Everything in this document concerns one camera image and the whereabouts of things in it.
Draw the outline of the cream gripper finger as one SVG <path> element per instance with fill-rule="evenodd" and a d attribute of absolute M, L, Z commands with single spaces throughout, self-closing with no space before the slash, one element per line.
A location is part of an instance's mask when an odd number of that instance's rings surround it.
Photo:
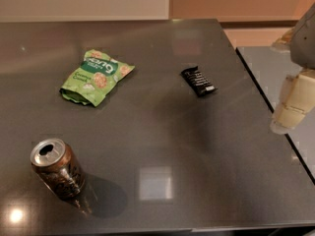
<path fill-rule="evenodd" d="M 289 52 L 292 36 L 293 36 L 293 29 L 289 29 L 282 36 L 280 36 L 275 42 L 272 43 L 271 48 L 278 52 Z"/>
<path fill-rule="evenodd" d="M 276 134 L 287 134 L 314 107 L 315 70 L 302 70 L 296 76 L 287 76 L 272 116 L 271 130 Z"/>

